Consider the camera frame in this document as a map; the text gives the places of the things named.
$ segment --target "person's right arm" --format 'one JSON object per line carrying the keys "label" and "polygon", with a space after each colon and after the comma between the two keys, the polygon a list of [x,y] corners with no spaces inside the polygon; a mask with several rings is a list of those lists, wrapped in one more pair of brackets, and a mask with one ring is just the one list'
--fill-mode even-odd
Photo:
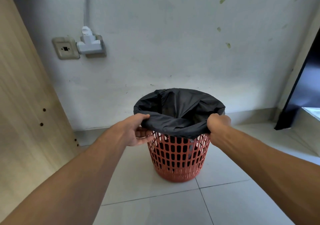
{"label": "person's right arm", "polygon": [[320,224],[320,166],[271,148],[212,114],[211,143],[244,170],[295,224]]}

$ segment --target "light wood surface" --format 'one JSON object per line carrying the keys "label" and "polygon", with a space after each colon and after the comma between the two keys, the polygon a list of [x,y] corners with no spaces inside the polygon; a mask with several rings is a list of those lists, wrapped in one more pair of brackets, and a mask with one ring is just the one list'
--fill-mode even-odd
{"label": "light wood surface", "polygon": [[74,139],[13,0],[0,0],[0,221],[81,151]]}

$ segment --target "trash can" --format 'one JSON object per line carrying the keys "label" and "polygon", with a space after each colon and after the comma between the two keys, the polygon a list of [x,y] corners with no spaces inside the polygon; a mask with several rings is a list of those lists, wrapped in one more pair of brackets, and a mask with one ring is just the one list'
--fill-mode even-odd
{"label": "trash can", "polygon": [[142,97],[133,111],[150,114],[141,126],[155,137],[148,148],[156,172],[171,182],[195,178],[210,144],[207,119],[224,110],[222,102],[198,90],[156,90]]}

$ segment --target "person's left arm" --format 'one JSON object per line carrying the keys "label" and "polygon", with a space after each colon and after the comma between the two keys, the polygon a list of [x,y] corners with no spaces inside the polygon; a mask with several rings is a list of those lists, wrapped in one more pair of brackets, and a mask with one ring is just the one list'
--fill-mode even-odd
{"label": "person's left arm", "polygon": [[153,139],[151,131],[139,127],[147,118],[136,114],[110,127],[37,187],[1,225],[93,224],[125,147]]}

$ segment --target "white step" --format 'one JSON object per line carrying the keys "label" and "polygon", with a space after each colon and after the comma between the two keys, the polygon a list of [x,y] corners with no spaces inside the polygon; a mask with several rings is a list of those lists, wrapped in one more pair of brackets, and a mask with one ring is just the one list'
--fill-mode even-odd
{"label": "white step", "polygon": [[320,108],[302,107],[297,113],[292,130],[320,157]]}

